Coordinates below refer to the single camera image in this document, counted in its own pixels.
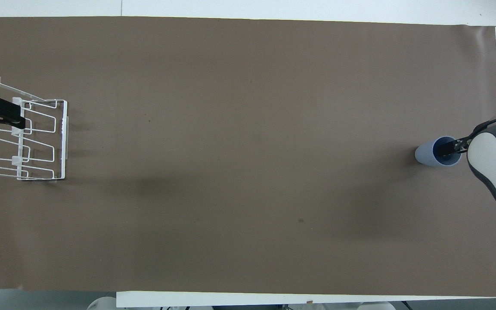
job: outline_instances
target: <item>brown mat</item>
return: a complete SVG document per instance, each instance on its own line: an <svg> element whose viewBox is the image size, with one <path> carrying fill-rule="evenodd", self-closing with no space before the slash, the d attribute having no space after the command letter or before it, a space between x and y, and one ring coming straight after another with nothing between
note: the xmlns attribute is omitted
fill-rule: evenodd
<svg viewBox="0 0 496 310"><path fill-rule="evenodd" d="M0 287L496 296L494 199L413 158L496 111L494 28L0 18L0 75L70 115Z"/></svg>

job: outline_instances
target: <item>blue plastic cup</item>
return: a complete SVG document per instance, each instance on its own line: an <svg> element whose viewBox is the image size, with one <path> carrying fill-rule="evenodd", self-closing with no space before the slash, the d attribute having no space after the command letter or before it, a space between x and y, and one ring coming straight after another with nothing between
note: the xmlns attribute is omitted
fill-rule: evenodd
<svg viewBox="0 0 496 310"><path fill-rule="evenodd" d="M453 141L455 138L449 136L439 137L419 146L415 151L415 157L421 164L431 167L451 167L459 163L461 154L454 153L447 156L437 155L437 147Z"/></svg>

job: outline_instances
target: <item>white table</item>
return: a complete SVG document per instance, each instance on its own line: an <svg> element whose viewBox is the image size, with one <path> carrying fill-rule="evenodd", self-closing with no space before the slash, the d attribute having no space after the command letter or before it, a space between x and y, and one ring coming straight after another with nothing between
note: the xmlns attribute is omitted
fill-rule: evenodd
<svg viewBox="0 0 496 310"><path fill-rule="evenodd" d="M175 16L496 26L496 1L375 0L362 3L358 0L0 0L0 16ZM129 291L117 293L117 306L305 304L308 301L338 303L454 298L469 297Z"/></svg>

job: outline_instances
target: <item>light blue cup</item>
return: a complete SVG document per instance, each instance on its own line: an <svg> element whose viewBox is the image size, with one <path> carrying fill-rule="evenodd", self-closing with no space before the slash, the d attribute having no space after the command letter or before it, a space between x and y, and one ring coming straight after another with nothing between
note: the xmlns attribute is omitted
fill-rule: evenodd
<svg viewBox="0 0 496 310"><path fill-rule="evenodd" d="M431 167L451 167L456 165L460 161L461 154L454 153L447 156L438 156L435 153L435 149L437 149L437 147L445 143L449 143L454 139L455 138L453 137L443 136L424 143L415 151L417 161Z"/></svg>

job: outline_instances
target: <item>white wire rack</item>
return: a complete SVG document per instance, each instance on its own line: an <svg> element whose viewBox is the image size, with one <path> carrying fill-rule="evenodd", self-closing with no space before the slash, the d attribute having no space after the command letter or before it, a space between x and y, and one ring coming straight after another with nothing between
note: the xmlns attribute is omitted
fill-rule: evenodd
<svg viewBox="0 0 496 310"><path fill-rule="evenodd" d="M10 130L0 129L5 132L9 139L2 139L3 143L16 145L17 155L11 158L0 158L0 177L12 177L17 180L60 180L65 178L65 164L67 159L67 141L68 141L68 102L61 99L45 100L33 94L23 92L14 87L0 83L0 87L11 92L18 93L28 97L29 100L20 97L13 97L12 103L20 106L20 116L26 119L26 128L18 129L11 127ZM59 111L57 117L40 112L36 108L43 110L51 109ZM35 124L43 120L43 124L52 124L47 129L35 128ZM60 135L60 145L50 145L36 139L36 133L46 133ZM33 149L41 149L44 153L51 153L49 158L36 158L33 156Z"/></svg>

